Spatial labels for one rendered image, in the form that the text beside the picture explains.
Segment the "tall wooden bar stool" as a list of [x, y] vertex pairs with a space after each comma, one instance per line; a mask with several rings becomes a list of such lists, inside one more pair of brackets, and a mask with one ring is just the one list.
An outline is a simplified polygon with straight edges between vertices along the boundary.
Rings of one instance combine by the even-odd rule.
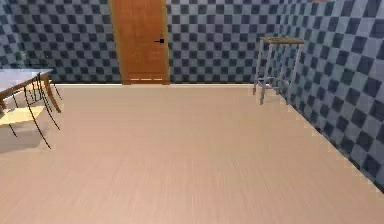
[[[268, 45], [267, 50], [267, 57], [266, 57], [266, 64], [264, 67], [264, 75], [260, 76], [260, 67], [262, 62], [262, 53], [264, 51], [264, 45]], [[291, 72], [291, 76], [289, 80], [283, 79], [283, 69], [280, 69], [280, 73], [278, 76], [273, 76], [269, 72], [270, 63], [272, 60], [272, 53], [275, 46], [287, 46], [297, 47], [297, 53], [296, 58], [293, 66], [293, 70]], [[294, 37], [267, 37], [263, 36], [260, 38], [260, 45], [259, 45], [259, 52], [257, 56], [257, 63], [256, 63], [256, 72], [254, 76], [254, 82], [253, 82], [253, 94], [256, 94], [257, 87], [261, 87], [261, 93], [260, 93], [260, 104], [264, 103], [265, 94], [266, 91], [269, 89], [273, 89], [277, 94], [280, 93], [280, 87], [282, 85], [285, 85], [287, 87], [287, 100], [286, 104], [290, 103], [290, 97], [292, 92], [292, 85], [295, 82], [296, 76], [297, 76], [297, 69], [298, 69], [298, 63], [302, 52], [302, 47], [304, 46], [304, 41], [298, 38]]]

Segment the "orange wooden room door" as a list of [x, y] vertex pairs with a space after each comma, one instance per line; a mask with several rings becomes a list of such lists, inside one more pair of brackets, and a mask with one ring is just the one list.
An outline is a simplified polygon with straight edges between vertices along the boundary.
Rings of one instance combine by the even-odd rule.
[[[170, 83], [166, 0], [110, 0], [121, 82]], [[165, 43], [155, 43], [164, 39]]]

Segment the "white top wooden table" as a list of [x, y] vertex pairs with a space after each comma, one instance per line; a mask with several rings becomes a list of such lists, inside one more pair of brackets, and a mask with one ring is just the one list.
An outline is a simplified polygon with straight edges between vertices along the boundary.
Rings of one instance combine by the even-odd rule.
[[53, 96], [52, 88], [49, 83], [52, 69], [0, 69], [0, 107], [6, 109], [4, 99], [13, 92], [33, 83], [33, 79], [40, 75], [40, 80], [44, 82], [46, 93], [58, 113], [61, 109]]

